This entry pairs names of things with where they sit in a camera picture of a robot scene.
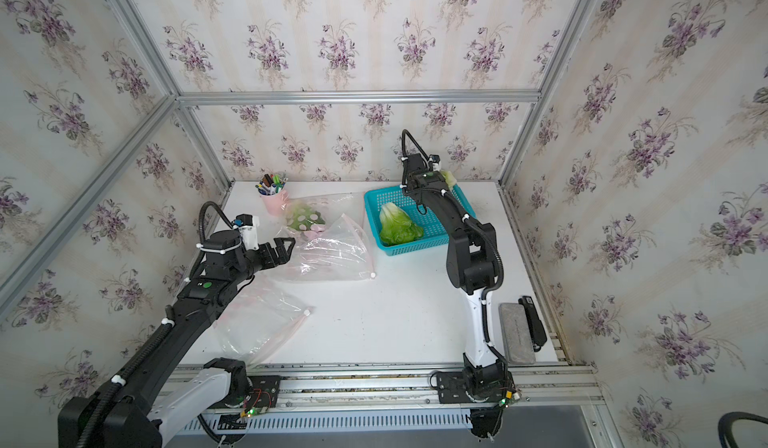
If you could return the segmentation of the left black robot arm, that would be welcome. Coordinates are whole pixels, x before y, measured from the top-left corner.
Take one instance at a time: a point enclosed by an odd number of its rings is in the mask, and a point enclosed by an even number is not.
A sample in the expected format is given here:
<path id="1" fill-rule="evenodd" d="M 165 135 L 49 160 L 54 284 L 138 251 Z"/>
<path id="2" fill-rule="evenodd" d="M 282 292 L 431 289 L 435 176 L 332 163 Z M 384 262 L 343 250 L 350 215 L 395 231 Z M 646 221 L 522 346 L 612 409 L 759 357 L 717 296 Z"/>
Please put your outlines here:
<path id="1" fill-rule="evenodd" d="M 201 335 L 261 271 L 287 264 L 293 237 L 261 243 L 254 216 L 229 219 L 205 202 L 198 216 L 198 255 L 176 301 L 146 342 L 88 398 L 58 414 L 61 447 L 164 447 L 193 418 L 224 402 L 237 406 L 252 389 L 242 361 L 215 358 L 164 401 L 161 389 Z"/>

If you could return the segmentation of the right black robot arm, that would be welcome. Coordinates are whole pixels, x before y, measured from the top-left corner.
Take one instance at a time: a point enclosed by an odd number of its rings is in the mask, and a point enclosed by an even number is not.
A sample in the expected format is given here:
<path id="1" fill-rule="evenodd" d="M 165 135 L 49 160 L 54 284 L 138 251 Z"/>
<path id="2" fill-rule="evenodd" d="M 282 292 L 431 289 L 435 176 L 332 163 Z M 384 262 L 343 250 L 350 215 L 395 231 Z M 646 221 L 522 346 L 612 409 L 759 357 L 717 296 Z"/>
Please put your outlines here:
<path id="1" fill-rule="evenodd" d="M 401 151 L 403 194 L 433 213 L 448 235 L 446 271 L 451 284 L 464 293 L 470 326 L 464 386 L 470 399 L 485 400 L 510 385 L 508 362 L 492 341 L 491 294 L 505 275 L 495 228 L 464 208 L 440 172 L 439 159 L 427 154 L 408 130 L 402 131 Z"/>

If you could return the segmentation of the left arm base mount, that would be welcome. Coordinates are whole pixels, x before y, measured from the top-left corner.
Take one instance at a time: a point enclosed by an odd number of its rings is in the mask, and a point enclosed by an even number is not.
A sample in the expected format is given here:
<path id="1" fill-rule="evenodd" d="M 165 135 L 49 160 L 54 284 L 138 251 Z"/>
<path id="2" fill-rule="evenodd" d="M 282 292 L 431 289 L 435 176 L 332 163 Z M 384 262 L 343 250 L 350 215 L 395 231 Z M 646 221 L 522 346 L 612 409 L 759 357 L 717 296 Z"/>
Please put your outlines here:
<path id="1" fill-rule="evenodd" d="M 282 378 L 276 375 L 248 375 L 243 361 L 216 358 L 204 364 L 205 369 L 222 369 L 231 375 L 225 397 L 210 409 L 237 409 L 247 416 L 260 414 L 277 406 Z"/>

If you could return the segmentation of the chinese cabbage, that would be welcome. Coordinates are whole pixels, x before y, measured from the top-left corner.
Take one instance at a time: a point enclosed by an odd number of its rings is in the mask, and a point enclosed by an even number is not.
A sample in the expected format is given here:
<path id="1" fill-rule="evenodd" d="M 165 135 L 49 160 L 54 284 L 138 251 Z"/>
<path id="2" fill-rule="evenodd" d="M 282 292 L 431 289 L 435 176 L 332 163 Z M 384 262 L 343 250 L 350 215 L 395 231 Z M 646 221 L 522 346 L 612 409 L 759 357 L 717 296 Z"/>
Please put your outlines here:
<path id="1" fill-rule="evenodd" d="M 454 187 L 457 185 L 457 180 L 454 177 L 453 173 L 448 170 L 442 170 L 441 175 L 443 176 L 447 186 L 448 190 L 451 191 L 454 189 Z"/>
<path id="2" fill-rule="evenodd" d="M 306 203 L 291 203 L 285 211 L 286 226 L 298 232 L 319 233 L 325 230 L 323 215 Z"/>
<path id="3" fill-rule="evenodd" d="M 404 210 L 392 202 L 381 207 L 379 220 L 379 238 L 386 247 L 415 242 L 424 236 L 424 229 L 416 225 Z"/>

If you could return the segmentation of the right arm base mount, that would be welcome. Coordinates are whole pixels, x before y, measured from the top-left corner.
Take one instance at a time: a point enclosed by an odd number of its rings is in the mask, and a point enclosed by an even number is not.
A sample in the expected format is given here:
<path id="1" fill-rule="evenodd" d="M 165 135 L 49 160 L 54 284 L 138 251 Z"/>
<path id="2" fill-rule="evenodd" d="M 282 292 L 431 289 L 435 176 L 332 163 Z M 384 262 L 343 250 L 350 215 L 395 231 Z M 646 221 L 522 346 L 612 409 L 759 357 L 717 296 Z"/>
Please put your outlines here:
<path id="1" fill-rule="evenodd" d="M 435 371 L 429 385 L 437 392 L 440 404 L 493 403 L 506 407 L 521 400 L 509 372 L 475 376 L 466 370 Z"/>

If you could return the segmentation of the teal plastic basket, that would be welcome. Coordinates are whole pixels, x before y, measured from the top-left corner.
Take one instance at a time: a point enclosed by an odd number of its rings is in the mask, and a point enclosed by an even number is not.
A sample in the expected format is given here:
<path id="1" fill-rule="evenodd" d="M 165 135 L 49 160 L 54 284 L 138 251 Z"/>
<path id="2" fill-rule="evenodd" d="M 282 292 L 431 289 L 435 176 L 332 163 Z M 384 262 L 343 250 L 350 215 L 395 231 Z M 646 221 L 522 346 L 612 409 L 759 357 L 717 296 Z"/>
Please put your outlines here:
<path id="1" fill-rule="evenodd" d="M 386 246 L 381 241 L 380 231 L 382 229 L 382 223 L 380 220 L 380 212 L 381 208 L 388 203 L 394 203 L 397 207 L 402 209 L 417 226 L 424 230 L 424 234 L 420 239 L 410 243 L 393 246 Z M 417 204 L 412 199 L 406 197 L 402 193 L 402 190 L 397 186 L 374 189 L 366 192 L 364 194 L 364 206 L 374 241 L 377 247 L 387 256 L 396 256 L 435 248 L 447 245 L 449 242 L 449 236 L 436 215 L 431 211 L 427 211 L 426 213 L 420 212 Z"/>

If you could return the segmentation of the zip-top bag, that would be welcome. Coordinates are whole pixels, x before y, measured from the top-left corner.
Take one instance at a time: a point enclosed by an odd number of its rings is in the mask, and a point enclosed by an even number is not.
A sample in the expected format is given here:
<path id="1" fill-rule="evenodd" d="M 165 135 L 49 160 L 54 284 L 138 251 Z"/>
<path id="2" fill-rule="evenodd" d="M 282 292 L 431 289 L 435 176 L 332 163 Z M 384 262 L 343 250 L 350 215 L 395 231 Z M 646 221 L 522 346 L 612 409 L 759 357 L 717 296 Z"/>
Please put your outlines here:
<path id="1" fill-rule="evenodd" d="M 283 227 L 278 236 L 292 237 L 296 245 L 290 261 L 273 273 L 275 281 L 359 282 L 371 281 L 377 276 L 368 237 L 346 214 L 330 224 L 307 225 L 307 230 Z"/>
<path id="2" fill-rule="evenodd" d="M 245 287 L 212 329 L 222 357 L 252 367 L 266 363 L 302 327 L 314 308 L 274 285 Z"/>
<path id="3" fill-rule="evenodd" d="M 326 228 L 324 231 L 330 228 L 331 225 L 337 222 L 343 215 L 346 215 L 358 225 L 363 226 L 365 209 L 362 193 L 341 193 L 295 198 L 289 200 L 288 205 L 298 202 L 311 205 L 323 215 L 323 218 L 326 222 Z M 302 241 L 310 241 L 324 232 L 298 232 L 290 228 L 288 229 L 293 235 Z"/>

